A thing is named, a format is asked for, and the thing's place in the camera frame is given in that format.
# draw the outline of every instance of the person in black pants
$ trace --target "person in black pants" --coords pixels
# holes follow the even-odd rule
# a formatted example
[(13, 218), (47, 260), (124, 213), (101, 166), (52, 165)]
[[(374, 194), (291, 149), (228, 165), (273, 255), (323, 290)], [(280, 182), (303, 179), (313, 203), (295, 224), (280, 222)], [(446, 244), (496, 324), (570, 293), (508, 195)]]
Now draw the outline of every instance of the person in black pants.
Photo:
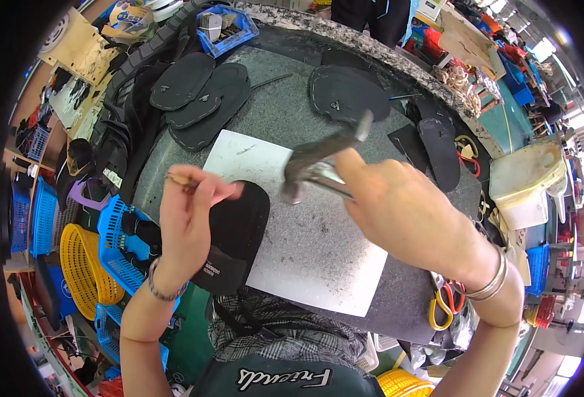
[(369, 24), (369, 33), (389, 48), (395, 48), (407, 31), (410, 0), (332, 0), (331, 19), (362, 32)]

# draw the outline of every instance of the hammer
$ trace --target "hammer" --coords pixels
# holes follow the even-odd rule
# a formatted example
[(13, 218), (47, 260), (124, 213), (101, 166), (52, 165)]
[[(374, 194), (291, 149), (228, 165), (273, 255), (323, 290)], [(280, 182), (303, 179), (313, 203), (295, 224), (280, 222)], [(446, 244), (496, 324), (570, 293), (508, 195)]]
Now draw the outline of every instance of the hammer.
[(369, 134), (372, 121), (373, 113), (367, 109), (357, 123), (348, 124), (340, 131), (318, 142), (295, 147), (283, 170), (281, 200), (290, 205), (303, 201), (305, 199), (304, 181), (353, 200), (334, 166), (321, 160), (363, 142)]

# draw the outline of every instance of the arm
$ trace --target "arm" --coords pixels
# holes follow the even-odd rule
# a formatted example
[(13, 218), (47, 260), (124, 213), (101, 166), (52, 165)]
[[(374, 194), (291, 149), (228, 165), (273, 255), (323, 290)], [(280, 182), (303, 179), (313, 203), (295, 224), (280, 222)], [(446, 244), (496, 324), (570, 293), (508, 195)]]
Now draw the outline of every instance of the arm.
[[(355, 199), (345, 200), (347, 211), (393, 257), (463, 282), (468, 291), (495, 277), (497, 250), (422, 172), (393, 160), (367, 165), (353, 149), (336, 155), (336, 170)], [(432, 397), (495, 395), (512, 358), (523, 297), (521, 277), (509, 266), (495, 296), (472, 302), (480, 322), (471, 346)]]
[[(162, 257), (153, 283), (163, 295), (173, 295), (200, 270), (210, 247), (208, 213), (225, 198), (238, 198), (238, 185), (226, 185), (217, 176), (194, 166), (174, 165), (169, 172), (197, 180), (194, 193), (166, 179), (160, 206)], [(148, 280), (136, 291), (122, 315), (120, 355), (122, 385), (127, 397), (165, 396), (169, 389), (158, 339), (166, 329), (175, 302), (151, 294)]]

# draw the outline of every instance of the bracelet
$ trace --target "bracelet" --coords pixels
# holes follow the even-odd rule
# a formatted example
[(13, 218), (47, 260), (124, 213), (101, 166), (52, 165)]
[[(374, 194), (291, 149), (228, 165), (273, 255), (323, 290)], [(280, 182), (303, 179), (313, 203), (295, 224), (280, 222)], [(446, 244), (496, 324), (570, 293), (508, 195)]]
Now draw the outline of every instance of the bracelet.
[[(500, 248), (498, 246), (495, 246), (495, 248), (497, 248), (497, 252), (499, 252), (499, 258), (500, 258), (499, 269), (497, 269), (497, 274), (495, 274), (495, 277), (484, 288), (477, 290), (475, 292), (464, 292), (460, 288), (456, 287), (456, 283), (457, 283), (456, 280), (447, 280), (447, 282), (449, 283), (449, 286), (455, 292), (458, 292), (458, 293), (464, 295), (465, 297), (467, 297), (471, 300), (474, 300), (476, 302), (481, 302), (483, 300), (492, 298), (496, 293), (498, 293), (502, 289), (503, 283), (505, 282), (506, 277), (508, 275), (508, 260), (506, 259), (505, 255), (504, 255), (504, 251), (502, 248)], [(495, 289), (493, 291), (493, 293), (491, 293), (487, 297), (481, 297), (482, 295), (489, 293), (493, 289)]]
[(164, 295), (163, 293), (158, 291), (155, 285), (153, 284), (153, 274), (155, 273), (155, 268), (157, 267), (157, 264), (160, 262), (160, 258), (161, 257), (156, 258), (153, 262), (151, 262), (151, 266), (148, 267), (148, 289), (151, 291), (151, 295), (160, 299), (161, 301), (172, 302), (184, 294), (184, 292), (186, 291), (186, 287), (188, 286), (188, 282), (186, 282), (173, 295)]

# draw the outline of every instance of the white board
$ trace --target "white board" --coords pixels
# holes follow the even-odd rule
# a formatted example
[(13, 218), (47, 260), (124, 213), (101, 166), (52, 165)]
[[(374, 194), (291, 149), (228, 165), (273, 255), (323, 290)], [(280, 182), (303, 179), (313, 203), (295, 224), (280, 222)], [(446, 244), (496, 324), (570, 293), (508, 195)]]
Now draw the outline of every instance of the white board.
[(247, 285), (295, 302), (364, 317), (387, 252), (367, 241), (340, 196), (308, 185), (304, 202), (280, 201), (292, 151), (222, 130), (204, 170), (227, 182), (249, 180), (270, 196), (264, 239)]

